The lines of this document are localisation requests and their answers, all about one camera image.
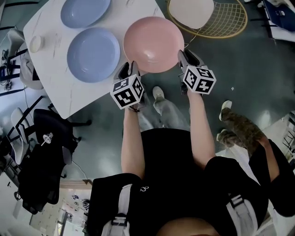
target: shoe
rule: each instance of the shoe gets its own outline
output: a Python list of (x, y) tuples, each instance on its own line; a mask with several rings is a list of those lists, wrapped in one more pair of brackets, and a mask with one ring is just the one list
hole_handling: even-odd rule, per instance
[(155, 86), (155, 87), (153, 88), (153, 97), (154, 97), (155, 99), (157, 99), (157, 97), (165, 98), (165, 97), (164, 97), (164, 92), (163, 92), (163, 90), (162, 90), (159, 86)]
[(230, 100), (225, 101), (225, 102), (222, 104), (222, 106), (221, 106), (221, 112), (222, 112), (222, 110), (225, 109), (225, 108), (229, 108), (229, 109), (231, 109), (231, 105), (232, 105), (232, 101), (230, 101)]
[(219, 137), (219, 135), (221, 135), (221, 133), (222, 133), (223, 131), (226, 131), (226, 129), (221, 130), (221, 132), (218, 133), (218, 134), (216, 135), (216, 141), (219, 141), (219, 140), (218, 140), (218, 137)]

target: concrete floor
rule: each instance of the concrete floor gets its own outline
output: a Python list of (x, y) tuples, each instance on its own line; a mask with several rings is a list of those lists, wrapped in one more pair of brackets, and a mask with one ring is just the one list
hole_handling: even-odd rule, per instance
[[(165, 0), (156, 0), (166, 15)], [(42, 0), (41, 7), (47, 0)], [(249, 19), (260, 18), (255, 4), (245, 5)], [(16, 25), (22, 29), (37, 11), (31, 10)], [(217, 78), (210, 95), (203, 97), (209, 124), (214, 136), (224, 127), (218, 115), (222, 103), (230, 99), (233, 110), (246, 115), (261, 129), (279, 120), (295, 107), (295, 44), (275, 41), (267, 35), (261, 22), (248, 23), (240, 35), (223, 40), (196, 37), (189, 49), (198, 54)], [(185, 41), (191, 35), (184, 34)], [(160, 74), (142, 77), (147, 94), (153, 101), (153, 86), (160, 86), (165, 97), (174, 102), (189, 120), (189, 102), (180, 94), (177, 66)], [(75, 135), (82, 136), (73, 160), (86, 172), (87, 178), (106, 177), (121, 172), (124, 112), (119, 110), (109, 94), (83, 108), (71, 119), (83, 122), (92, 119), (90, 127), (76, 128)], [(216, 152), (224, 147), (216, 143)], [(84, 175), (75, 165), (65, 168), (68, 179), (82, 179)]]

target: black and white marker cube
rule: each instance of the black and white marker cube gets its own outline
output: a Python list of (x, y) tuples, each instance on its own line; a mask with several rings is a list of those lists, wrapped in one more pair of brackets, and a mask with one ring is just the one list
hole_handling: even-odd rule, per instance
[(210, 94), (216, 78), (213, 71), (195, 66), (188, 66), (183, 82), (193, 93)]
[(111, 96), (120, 109), (132, 106), (140, 102), (143, 94), (143, 86), (137, 75), (132, 75), (113, 84)]

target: small white cup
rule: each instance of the small white cup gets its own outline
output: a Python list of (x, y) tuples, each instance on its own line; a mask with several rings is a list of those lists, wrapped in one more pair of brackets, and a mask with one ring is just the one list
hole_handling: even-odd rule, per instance
[(34, 36), (29, 43), (29, 50), (32, 53), (38, 52), (44, 46), (44, 39), (41, 36)]

